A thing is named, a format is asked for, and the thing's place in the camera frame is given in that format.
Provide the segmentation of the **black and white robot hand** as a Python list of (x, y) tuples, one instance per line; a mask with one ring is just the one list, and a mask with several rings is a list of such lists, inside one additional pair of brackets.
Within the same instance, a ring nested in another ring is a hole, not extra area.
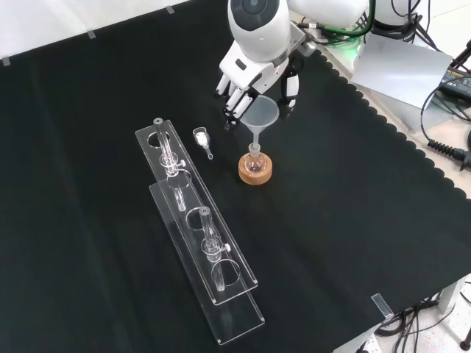
[(299, 73), (304, 59), (290, 54), (276, 66), (274, 63), (257, 63), (249, 59), (237, 43), (233, 43), (219, 64), (222, 73), (215, 95), (225, 99), (224, 129), (237, 125), (253, 102), (280, 82), (281, 98), (278, 105), (290, 113), (300, 91)]

